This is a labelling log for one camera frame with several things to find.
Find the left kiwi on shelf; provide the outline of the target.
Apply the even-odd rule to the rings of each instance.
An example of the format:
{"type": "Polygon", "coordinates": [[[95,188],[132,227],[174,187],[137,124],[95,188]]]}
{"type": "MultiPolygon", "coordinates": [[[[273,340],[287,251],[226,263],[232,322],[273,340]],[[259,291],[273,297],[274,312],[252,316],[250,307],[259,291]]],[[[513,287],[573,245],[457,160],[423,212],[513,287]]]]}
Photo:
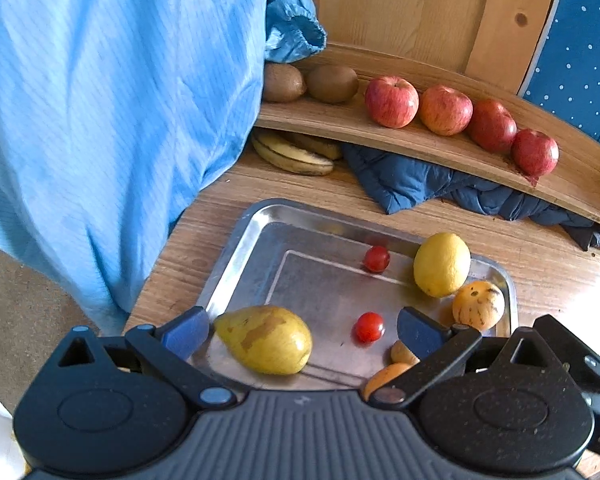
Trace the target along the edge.
{"type": "Polygon", "coordinates": [[[288,103],[306,93],[303,75],[290,64],[266,63],[262,100],[272,103],[288,103]]]}

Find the wooden back panel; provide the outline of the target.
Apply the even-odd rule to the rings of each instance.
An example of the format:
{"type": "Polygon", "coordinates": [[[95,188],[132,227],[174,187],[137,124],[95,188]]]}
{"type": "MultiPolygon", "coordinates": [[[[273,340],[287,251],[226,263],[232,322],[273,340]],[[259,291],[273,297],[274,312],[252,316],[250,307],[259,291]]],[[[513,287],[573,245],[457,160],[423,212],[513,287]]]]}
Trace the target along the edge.
{"type": "Polygon", "coordinates": [[[554,0],[313,0],[329,42],[412,58],[516,93],[554,0]]]}

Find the dark red apple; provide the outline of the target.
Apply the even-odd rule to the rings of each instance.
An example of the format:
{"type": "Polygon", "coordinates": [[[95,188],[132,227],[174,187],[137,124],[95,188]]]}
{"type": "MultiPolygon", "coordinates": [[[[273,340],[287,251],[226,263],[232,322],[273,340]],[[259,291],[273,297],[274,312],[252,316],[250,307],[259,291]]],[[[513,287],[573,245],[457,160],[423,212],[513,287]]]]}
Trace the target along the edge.
{"type": "Polygon", "coordinates": [[[474,105],[466,132],[480,148],[492,154],[505,155],[514,143],[518,127],[502,103],[484,99],[474,105]]]}

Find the dark blue quilted cloth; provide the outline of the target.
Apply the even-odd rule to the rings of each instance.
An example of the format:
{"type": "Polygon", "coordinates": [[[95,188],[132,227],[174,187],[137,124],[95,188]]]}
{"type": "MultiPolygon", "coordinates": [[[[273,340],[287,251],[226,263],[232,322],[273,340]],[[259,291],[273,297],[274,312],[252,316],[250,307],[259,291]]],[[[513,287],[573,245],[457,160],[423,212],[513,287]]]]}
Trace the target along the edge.
{"type": "Polygon", "coordinates": [[[449,200],[483,216],[561,226],[581,249],[600,248],[599,223],[506,185],[362,145],[343,144],[342,152],[366,194],[386,214],[449,200]]]}

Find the right kiwi on shelf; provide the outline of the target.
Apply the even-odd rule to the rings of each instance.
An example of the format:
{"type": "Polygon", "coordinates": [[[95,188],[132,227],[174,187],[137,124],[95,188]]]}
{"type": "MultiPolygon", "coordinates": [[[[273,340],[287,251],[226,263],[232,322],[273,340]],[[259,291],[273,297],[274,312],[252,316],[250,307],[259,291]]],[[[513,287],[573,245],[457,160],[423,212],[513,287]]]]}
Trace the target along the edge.
{"type": "Polygon", "coordinates": [[[306,74],[306,86],[312,98],[328,104],[344,103],[358,92],[358,74],[343,65],[321,65],[306,74]]]}

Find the metal tray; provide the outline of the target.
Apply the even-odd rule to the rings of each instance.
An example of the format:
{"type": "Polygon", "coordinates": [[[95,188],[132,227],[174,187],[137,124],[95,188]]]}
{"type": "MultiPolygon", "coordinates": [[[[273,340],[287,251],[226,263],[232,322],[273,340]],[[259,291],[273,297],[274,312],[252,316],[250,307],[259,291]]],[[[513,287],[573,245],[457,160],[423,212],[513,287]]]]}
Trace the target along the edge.
{"type": "Polygon", "coordinates": [[[236,223],[197,302],[210,318],[261,304],[291,310],[309,326],[311,357],[297,375],[259,375],[212,335],[190,362],[235,389],[361,388],[387,365],[402,308],[414,307],[444,326],[454,321],[451,297],[431,298],[414,282],[419,245],[413,235],[291,200],[252,205],[236,223]],[[382,273],[364,269],[372,246],[390,252],[382,273]],[[386,330],[373,344],[360,344],[353,325],[370,311],[384,318],[386,330]]]}

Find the pink red apple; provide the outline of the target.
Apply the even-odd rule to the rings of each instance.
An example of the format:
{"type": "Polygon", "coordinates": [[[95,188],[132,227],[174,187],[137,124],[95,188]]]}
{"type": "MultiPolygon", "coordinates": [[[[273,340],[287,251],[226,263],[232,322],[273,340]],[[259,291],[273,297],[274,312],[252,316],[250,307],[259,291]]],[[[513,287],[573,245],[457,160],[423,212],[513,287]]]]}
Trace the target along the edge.
{"type": "Polygon", "coordinates": [[[455,136],[469,124],[474,104],[463,92],[437,84],[420,96],[418,116],[438,136],[455,136]]]}

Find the red cherry tomato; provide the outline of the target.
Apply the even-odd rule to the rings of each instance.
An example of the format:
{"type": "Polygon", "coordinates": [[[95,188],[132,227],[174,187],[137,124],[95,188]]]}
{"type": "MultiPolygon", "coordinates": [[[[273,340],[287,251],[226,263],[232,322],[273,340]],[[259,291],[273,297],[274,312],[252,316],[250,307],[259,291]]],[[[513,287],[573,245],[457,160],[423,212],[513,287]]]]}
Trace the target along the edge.
{"type": "Polygon", "coordinates": [[[385,333],[384,318],[377,312],[363,313],[353,325],[353,335],[360,344],[373,344],[385,333]]]}
{"type": "Polygon", "coordinates": [[[390,263],[390,252],[384,246],[372,246],[363,258],[364,269],[370,273],[384,272],[390,263]]]}

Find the blue elastic cuff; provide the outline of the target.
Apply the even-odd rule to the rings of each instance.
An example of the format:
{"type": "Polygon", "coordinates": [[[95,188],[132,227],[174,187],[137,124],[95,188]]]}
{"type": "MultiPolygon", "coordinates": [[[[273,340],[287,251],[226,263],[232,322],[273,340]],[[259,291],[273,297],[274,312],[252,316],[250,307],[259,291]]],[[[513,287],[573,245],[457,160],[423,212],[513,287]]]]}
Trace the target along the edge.
{"type": "Polygon", "coordinates": [[[313,0],[266,0],[265,35],[266,62],[298,62],[327,46],[327,32],[313,0]]]}

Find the yellow lemon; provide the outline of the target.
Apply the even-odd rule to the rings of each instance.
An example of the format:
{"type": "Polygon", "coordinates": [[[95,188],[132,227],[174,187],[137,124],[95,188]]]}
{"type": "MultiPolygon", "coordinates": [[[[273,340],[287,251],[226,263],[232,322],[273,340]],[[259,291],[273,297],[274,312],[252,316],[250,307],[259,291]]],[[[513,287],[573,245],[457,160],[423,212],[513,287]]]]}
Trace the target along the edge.
{"type": "Polygon", "coordinates": [[[454,233],[436,233],[416,252],[414,281],[427,296],[443,298],[463,286],[470,264],[471,253],[464,240],[454,233]]]}

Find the yellow-green pear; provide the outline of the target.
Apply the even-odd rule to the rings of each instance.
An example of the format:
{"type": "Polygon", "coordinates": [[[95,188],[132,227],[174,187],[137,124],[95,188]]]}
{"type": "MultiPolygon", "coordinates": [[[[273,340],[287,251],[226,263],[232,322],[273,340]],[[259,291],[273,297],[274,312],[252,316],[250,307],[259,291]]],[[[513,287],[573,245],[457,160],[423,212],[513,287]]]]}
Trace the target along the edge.
{"type": "Polygon", "coordinates": [[[255,373],[289,376],[309,361],[313,338],[291,310],[252,306],[218,316],[213,327],[234,359],[255,373]]]}

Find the light blue garment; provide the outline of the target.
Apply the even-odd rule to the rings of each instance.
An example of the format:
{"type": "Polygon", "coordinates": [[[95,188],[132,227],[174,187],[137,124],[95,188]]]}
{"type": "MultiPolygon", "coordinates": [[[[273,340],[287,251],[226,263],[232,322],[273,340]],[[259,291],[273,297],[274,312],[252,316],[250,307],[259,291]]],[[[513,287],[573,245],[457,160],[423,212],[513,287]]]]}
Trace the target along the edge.
{"type": "Polygon", "coordinates": [[[264,23],[265,0],[0,0],[0,248],[103,332],[242,152],[264,23]]]}

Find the large orange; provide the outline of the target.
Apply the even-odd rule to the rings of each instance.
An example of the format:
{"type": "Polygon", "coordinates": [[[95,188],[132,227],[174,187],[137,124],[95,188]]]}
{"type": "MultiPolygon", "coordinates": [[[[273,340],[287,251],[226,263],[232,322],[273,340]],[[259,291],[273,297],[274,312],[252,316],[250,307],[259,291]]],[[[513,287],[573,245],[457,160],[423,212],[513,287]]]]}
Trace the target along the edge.
{"type": "Polygon", "coordinates": [[[370,400],[370,397],[376,390],[387,385],[389,382],[392,382],[393,379],[396,379],[411,367],[412,364],[402,362],[392,363],[384,367],[382,370],[373,375],[362,388],[361,393],[363,400],[370,400]]]}

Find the small brown kiwi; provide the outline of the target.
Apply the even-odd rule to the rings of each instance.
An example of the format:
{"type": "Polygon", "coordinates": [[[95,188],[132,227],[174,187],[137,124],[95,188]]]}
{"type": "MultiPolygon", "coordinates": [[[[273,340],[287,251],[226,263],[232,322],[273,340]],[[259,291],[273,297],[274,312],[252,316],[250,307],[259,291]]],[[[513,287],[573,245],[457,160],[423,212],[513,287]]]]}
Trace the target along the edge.
{"type": "Polygon", "coordinates": [[[419,362],[419,358],[400,340],[397,340],[391,346],[390,359],[393,363],[401,363],[407,366],[414,366],[419,362]]]}

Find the kiwi on shelf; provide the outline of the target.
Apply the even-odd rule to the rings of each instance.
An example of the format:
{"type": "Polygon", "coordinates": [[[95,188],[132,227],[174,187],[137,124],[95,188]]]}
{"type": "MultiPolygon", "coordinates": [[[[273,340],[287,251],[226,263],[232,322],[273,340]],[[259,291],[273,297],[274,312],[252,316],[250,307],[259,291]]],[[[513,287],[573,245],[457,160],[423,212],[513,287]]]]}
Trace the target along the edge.
{"type": "Polygon", "coordinates": [[[272,103],[288,103],[306,93],[303,75],[290,64],[266,63],[262,100],[272,103]]]}
{"type": "Polygon", "coordinates": [[[328,104],[344,103],[358,92],[358,74],[343,65],[321,65],[306,74],[306,86],[312,98],[328,104]]]}

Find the rightmost red apple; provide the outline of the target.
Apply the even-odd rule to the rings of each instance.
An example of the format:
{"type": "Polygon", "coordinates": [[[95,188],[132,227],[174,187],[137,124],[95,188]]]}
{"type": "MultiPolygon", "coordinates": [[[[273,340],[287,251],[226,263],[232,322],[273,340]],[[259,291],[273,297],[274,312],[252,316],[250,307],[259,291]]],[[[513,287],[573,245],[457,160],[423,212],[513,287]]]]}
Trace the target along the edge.
{"type": "Polygon", "coordinates": [[[528,177],[542,177],[550,174],[558,164],[557,142],[545,133],[533,130],[519,130],[515,136],[510,156],[516,167],[528,177]]]}

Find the pale red apple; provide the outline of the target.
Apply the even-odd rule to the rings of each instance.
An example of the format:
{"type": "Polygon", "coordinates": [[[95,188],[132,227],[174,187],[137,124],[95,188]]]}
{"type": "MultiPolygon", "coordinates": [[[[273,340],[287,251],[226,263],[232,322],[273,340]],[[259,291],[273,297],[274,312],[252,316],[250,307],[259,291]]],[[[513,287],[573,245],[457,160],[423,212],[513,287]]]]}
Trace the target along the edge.
{"type": "Polygon", "coordinates": [[[376,124],[401,129],[416,116],[419,95],[415,87],[399,76],[374,78],[366,87],[364,102],[376,124]]]}

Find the blue dotted fabric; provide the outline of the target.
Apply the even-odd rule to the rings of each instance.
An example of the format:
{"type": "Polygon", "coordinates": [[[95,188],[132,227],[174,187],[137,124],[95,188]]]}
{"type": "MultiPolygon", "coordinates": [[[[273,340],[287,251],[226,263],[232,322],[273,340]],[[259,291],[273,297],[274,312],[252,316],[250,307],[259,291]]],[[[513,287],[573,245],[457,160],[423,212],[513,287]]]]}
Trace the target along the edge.
{"type": "Polygon", "coordinates": [[[554,0],[518,96],[600,143],[600,0],[554,0]]]}

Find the overripe banana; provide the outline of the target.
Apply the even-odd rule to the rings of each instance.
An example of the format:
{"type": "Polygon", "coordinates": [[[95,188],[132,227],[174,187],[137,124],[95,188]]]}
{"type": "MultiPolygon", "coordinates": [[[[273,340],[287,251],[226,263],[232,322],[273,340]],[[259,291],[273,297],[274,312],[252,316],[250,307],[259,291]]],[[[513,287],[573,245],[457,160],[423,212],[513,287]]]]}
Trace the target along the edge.
{"type": "Polygon", "coordinates": [[[254,130],[250,141],[258,155],[278,169],[302,176],[326,176],[335,164],[323,155],[299,148],[277,133],[254,130]]]}

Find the striped yellow melon fruit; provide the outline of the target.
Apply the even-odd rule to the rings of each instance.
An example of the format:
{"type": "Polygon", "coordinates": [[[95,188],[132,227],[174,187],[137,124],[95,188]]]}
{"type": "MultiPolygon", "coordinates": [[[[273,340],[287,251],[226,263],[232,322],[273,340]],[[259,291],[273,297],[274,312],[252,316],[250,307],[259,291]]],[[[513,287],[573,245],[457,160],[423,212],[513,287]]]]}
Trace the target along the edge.
{"type": "Polygon", "coordinates": [[[498,286],[488,281],[463,285],[452,302],[452,315],[457,324],[485,332],[494,327],[505,311],[505,298],[498,286]]]}

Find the curved wooden shelf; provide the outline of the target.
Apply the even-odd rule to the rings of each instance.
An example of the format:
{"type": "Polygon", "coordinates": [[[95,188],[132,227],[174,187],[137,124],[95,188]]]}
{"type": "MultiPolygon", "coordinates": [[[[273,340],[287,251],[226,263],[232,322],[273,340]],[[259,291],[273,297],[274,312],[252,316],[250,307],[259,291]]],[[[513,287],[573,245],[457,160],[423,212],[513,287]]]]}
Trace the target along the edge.
{"type": "Polygon", "coordinates": [[[419,120],[399,130],[375,124],[368,117],[362,93],[343,105],[325,104],[307,96],[287,104],[264,103],[257,126],[322,136],[435,162],[516,188],[600,223],[600,144],[556,116],[493,84],[347,44],[330,44],[324,52],[306,58],[298,66],[300,70],[310,70],[325,64],[353,68],[362,86],[375,77],[398,75],[418,90],[447,84],[474,100],[496,99],[512,113],[518,125],[542,131],[557,141],[558,165],[551,174],[531,184],[508,159],[483,151],[464,134],[442,138],[419,120]]]}

